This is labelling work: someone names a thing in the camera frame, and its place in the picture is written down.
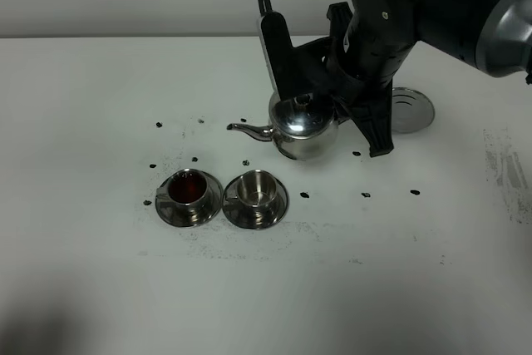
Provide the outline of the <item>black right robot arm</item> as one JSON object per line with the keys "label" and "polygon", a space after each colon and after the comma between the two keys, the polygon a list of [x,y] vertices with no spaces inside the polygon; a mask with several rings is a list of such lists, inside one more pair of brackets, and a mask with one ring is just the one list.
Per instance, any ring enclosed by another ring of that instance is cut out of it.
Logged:
{"label": "black right robot arm", "polygon": [[531,0],[352,0],[328,20],[332,97],[374,157],[392,151],[392,80],[418,42],[493,77],[531,69]]}

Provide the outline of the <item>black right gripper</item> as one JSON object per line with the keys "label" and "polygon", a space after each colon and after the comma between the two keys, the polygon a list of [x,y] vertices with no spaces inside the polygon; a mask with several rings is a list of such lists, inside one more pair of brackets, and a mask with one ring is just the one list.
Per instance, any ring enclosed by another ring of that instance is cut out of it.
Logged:
{"label": "black right gripper", "polygon": [[392,78],[416,44],[410,20],[352,15],[347,2],[328,8],[332,44],[326,67],[335,78],[336,102],[369,144],[369,155],[389,154],[392,141]]}

